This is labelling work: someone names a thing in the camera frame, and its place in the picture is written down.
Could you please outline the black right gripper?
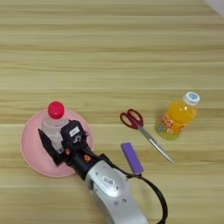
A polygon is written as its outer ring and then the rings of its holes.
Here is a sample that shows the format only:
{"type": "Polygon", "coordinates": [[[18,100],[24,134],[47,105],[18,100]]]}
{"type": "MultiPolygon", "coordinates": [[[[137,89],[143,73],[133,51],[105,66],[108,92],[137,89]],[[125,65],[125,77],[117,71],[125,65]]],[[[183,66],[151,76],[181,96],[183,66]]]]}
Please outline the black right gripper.
{"type": "MultiPolygon", "coordinates": [[[[61,165],[63,163],[64,149],[59,148],[56,150],[53,147],[51,139],[43,130],[39,129],[38,133],[44,149],[52,158],[53,162],[57,166],[61,165]]],[[[96,156],[87,145],[77,149],[65,149],[65,163],[73,168],[82,179],[85,179],[88,172],[101,160],[102,159],[96,156]]]]}

